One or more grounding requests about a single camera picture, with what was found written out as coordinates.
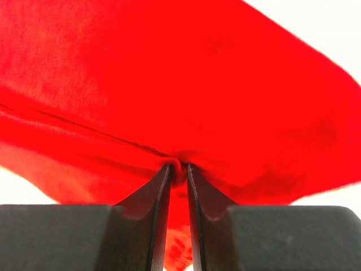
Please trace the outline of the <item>red t shirt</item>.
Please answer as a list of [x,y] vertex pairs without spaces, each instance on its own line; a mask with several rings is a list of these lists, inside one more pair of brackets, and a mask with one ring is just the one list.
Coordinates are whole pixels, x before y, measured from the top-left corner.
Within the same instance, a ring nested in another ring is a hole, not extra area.
[[165,267],[192,263],[187,164],[239,204],[360,180],[360,85],[244,1],[2,1],[1,166],[115,204],[165,163]]

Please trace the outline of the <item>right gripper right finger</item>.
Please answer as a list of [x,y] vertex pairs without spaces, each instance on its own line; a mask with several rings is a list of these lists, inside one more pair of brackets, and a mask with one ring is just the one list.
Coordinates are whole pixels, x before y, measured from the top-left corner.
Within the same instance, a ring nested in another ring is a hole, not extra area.
[[245,206],[188,166],[194,270],[359,270],[360,219],[340,206]]

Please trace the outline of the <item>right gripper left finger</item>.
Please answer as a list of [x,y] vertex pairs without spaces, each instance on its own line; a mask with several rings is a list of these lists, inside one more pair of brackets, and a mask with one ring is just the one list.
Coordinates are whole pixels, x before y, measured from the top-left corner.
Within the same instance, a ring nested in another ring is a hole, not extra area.
[[1,206],[2,270],[162,270],[171,166],[116,205]]

